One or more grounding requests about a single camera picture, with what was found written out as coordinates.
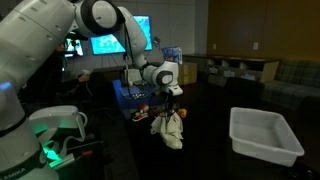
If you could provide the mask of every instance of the cloth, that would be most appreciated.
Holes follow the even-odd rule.
[[[182,149],[183,124],[177,113],[171,117],[166,117],[166,113],[161,113],[151,124],[151,134],[159,133],[164,143],[172,149]]]

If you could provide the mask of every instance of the box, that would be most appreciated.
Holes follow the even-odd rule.
[[[167,47],[162,49],[165,61],[182,64],[182,50],[180,47]]]
[[[235,152],[291,167],[304,155],[296,136],[282,115],[273,112],[232,108],[230,137]]]
[[[197,64],[185,62],[179,64],[178,84],[186,85],[197,82]]]
[[[141,81],[142,80],[140,70],[138,70],[138,69],[125,70],[125,74],[127,72],[128,72],[129,81],[136,82],[136,81]]]

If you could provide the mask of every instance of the green light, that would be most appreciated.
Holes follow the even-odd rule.
[[[48,147],[43,147],[43,151],[47,155],[48,159],[51,159],[54,161],[61,160],[61,158],[57,155],[57,153],[49,149]]]
[[[49,166],[54,169],[56,166],[60,165],[62,162],[63,160],[53,161],[52,163],[49,163]]]

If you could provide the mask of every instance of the person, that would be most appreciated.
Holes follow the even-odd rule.
[[[57,93],[65,93],[89,81],[90,75],[83,74],[77,79],[62,82],[62,66],[65,54],[61,43],[42,66],[30,77],[24,88],[19,91],[22,104],[49,107],[61,105]]]

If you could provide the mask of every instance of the small object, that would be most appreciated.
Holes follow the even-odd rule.
[[[256,78],[254,75],[251,75],[251,74],[244,74],[244,75],[241,75],[241,78],[243,79],[248,79],[248,80],[252,80],[252,81],[255,81]]]
[[[248,69],[248,65],[243,63],[243,62],[241,62],[240,63],[240,69]]]
[[[229,67],[230,64],[229,64],[229,62],[227,62],[227,61],[222,61],[222,66],[223,66],[223,67]]]
[[[134,95],[134,94],[139,94],[140,93],[140,89],[137,87],[137,86],[130,86],[129,87],[129,91],[128,91],[128,87],[121,87],[119,88],[122,96],[129,96],[130,94],[131,95]]]
[[[149,117],[149,116],[148,116],[148,113],[139,113],[139,112],[136,112],[136,113],[134,114],[134,116],[132,117],[132,121],[138,122],[138,121],[140,121],[140,120],[142,120],[142,119],[144,119],[144,118],[146,118],[146,117]]]
[[[158,38],[157,36],[155,36],[155,37],[153,38],[153,42],[154,42],[155,44],[160,44],[161,40],[160,40],[160,38]]]
[[[142,111],[142,113],[146,113],[149,111],[149,106],[148,104],[142,104],[139,106],[140,111]]]
[[[208,60],[208,65],[209,66],[213,66],[214,65],[214,61],[212,61],[211,59]]]
[[[93,153],[92,150],[82,152],[82,156],[90,156]]]
[[[223,72],[223,76],[224,77],[235,77],[235,72],[231,71],[231,70],[227,70]]]
[[[86,69],[82,69],[82,72],[83,72],[84,74],[91,74],[91,71],[86,70]]]
[[[216,67],[211,67],[211,68],[210,68],[210,73],[211,73],[211,74],[218,75],[218,74],[219,74],[219,69],[216,68]]]
[[[182,109],[179,109],[177,114],[181,117],[181,118],[186,118],[187,117],[187,110],[182,108]]]
[[[165,61],[182,64],[182,49],[179,46],[163,48],[162,53]]]

